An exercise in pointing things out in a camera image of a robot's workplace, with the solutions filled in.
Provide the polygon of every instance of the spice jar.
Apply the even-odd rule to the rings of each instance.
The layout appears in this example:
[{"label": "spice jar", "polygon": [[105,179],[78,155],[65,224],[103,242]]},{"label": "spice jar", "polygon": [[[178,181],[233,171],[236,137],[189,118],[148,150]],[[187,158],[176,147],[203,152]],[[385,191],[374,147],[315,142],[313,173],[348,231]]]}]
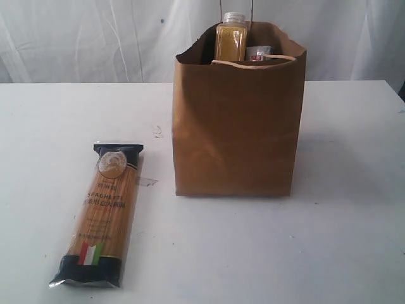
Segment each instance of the spice jar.
[{"label": "spice jar", "polygon": [[247,25],[245,15],[225,13],[223,23],[216,27],[215,60],[245,59]]}]

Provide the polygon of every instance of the round logo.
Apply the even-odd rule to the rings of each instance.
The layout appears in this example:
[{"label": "round logo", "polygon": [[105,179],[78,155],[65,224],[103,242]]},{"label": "round logo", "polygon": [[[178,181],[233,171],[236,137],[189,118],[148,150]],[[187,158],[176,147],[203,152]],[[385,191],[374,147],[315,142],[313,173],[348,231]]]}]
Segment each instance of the round logo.
[{"label": "round logo", "polygon": [[99,171],[107,179],[116,179],[127,167],[127,157],[120,152],[107,152],[99,162]]}]

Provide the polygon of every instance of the jar lid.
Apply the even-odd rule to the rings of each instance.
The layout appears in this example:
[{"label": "jar lid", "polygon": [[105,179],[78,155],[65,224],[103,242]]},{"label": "jar lid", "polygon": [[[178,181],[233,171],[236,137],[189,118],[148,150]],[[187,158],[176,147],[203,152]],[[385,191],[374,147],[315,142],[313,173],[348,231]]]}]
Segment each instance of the jar lid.
[{"label": "jar lid", "polygon": [[239,23],[245,23],[245,15],[242,13],[236,13],[234,11],[225,13],[223,16],[223,21],[224,22],[239,22]]}]

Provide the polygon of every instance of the plastic packaging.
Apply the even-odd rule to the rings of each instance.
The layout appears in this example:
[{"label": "plastic packaging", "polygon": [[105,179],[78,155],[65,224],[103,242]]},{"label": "plastic packaging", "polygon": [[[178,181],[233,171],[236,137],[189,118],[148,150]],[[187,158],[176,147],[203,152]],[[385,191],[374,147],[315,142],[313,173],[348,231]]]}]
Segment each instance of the plastic packaging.
[{"label": "plastic packaging", "polygon": [[274,50],[271,46],[249,46],[246,48],[247,61],[263,61],[266,58],[263,55],[272,55]]},{"label": "plastic packaging", "polygon": [[99,154],[96,173],[83,202],[77,231],[50,287],[120,287],[142,150],[141,144],[94,145]]},{"label": "plastic packaging", "polygon": [[216,27],[215,60],[244,60],[246,39],[245,15],[225,13],[223,23]]}]

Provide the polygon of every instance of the paper bag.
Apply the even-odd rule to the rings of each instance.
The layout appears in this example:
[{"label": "paper bag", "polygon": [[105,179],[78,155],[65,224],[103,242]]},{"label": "paper bag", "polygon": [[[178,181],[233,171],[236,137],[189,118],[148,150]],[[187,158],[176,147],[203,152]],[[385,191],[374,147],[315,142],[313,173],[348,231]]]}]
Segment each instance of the paper bag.
[{"label": "paper bag", "polygon": [[290,194],[304,92],[306,49],[254,22],[247,46],[275,59],[211,64],[216,25],[176,57],[173,157],[177,195]]}]

